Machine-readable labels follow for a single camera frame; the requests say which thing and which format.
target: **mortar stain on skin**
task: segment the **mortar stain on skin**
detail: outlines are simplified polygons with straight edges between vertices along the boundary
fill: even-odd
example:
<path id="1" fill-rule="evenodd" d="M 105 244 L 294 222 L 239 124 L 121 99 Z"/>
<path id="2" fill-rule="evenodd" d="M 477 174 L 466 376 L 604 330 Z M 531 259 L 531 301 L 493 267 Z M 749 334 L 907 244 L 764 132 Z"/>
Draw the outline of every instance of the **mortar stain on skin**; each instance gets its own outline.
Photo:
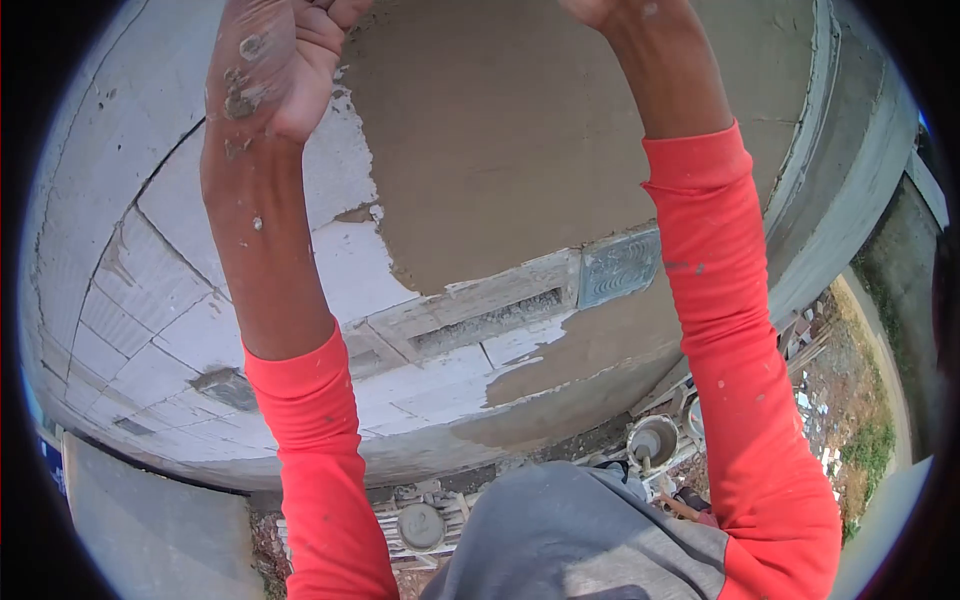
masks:
<path id="1" fill-rule="evenodd" d="M 240 69 L 231 67 L 224 73 L 227 83 L 227 99 L 224 101 L 224 116 L 231 121 L 249 117 L 256 112 L 260 101 L 267 94 L 263 85 L 241 89 L 250 78 L 240 75 Z"/>
<path id="2" fill-rule="evenodd" d="M 224 140 L 224 152 L 227 154 L 227 160 L 234 160 L 242 152 L 246 152 L 250 148 L 250 143 L 252 139 L 247 139 L 242 145 L 234 144 L 229 139 Z"/>
<path id="3" fill-rule="evenodd" d="M 264 45 L 263 36 L 253 34 L 240 42 L 240 56 L 247 62 L 256 60 Z"/>

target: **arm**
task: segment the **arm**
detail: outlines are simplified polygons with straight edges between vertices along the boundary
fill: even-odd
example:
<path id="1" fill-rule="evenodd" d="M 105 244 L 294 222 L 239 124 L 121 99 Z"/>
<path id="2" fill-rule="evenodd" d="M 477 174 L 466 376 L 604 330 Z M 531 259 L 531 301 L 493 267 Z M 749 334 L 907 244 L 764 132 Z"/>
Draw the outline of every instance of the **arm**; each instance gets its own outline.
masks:
<path id="1" fill-rule="evenodd" d="M 644 186 L 700 394 L 712 511 L 731 536 L 725 594 L 825 597 L 837 506 L 777 353 L 752 161 L 703 27 L 686 0 L 563 1 L 610 42 L 646 130 Z"/>
<path id="2" fill-rule="evenodd" d="M 314 264 L 301 170 L 344 29 L 367 5 L 228 0 L 207 75 L 201 186 L 247 377 L 279 445 L 291 598 L 396 597 L 364 494 L 347 351 Z"/>

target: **wet plaster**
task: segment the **wet plaster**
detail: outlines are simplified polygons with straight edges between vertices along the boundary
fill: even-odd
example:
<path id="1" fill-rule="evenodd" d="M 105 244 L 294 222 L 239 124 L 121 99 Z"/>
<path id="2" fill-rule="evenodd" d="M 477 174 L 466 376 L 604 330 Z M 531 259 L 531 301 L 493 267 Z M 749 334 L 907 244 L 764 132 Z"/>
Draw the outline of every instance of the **wet plaster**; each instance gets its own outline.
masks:
<path id="1" fill-rule="evenodd" d="M 539 361 L 497 377 L 487 387 L 485 408 L 587 379 L 628 360 L 659 358 L 677 348 L 681 338 L 669 281 L 662 268 L 646 290 L 576 312 L 564 321 L 563 330 L 563 337 L 530 355 Z"/>
<path id="2" fill-rule="evenodd" d="M 766 205 L 803 107 L 812 5 L 695 4 Z M 344 63 L 381 234 L 412 290 L 439 293 L 655 216 L 615 56 L 556 3 L 379 2 Z"/>
<path id="3" fill-rule="evenodd" d="M 626 361 L 556 392 L 502 406 L 475 418 L 365 440 L 369 487 L 421 481 L 528 452 L 590 429 L 630 408 L 673 367 L 679 347 L 649 362 Z"/>

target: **metal plate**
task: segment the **metal plate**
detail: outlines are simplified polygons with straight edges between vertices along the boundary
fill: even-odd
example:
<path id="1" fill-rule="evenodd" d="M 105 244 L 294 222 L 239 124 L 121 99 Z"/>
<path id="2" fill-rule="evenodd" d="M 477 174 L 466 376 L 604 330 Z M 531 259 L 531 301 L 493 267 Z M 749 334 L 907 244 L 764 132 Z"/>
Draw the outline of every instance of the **metal plate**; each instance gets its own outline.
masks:
<path id="1" fill-rule="evenodd" d="M 645 290 L 660 266 L 660 230 L 646 229 L 603 240 L 583 250 L 578 308 Z"/>

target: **vent opening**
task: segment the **vent opening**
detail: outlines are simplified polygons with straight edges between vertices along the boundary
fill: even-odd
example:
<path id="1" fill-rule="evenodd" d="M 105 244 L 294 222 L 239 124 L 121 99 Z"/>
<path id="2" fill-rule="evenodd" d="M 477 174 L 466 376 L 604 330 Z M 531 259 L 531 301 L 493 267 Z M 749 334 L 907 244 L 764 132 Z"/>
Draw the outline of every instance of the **vent opening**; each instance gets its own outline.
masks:
<path id="1" fill-rule="evenodd" d="M 135 420 L 130 420 L 127 418 L 115 420 L 113 424 L 117 427 L 123 427 L 127 431 L 134 434 L 134 436 L 145 436 L 148 433 L 156 433 L 153 429 L 148 429 Z"/>
<path id="2" fill-rule="evenodd" d="M 412 338 L 410 343 L 421 354 L 439 354 L 486 340 L 524 324 L 542 321 L 563 308 L 562 290 L 557 287 L 459 323 L 423 333 Z"/>

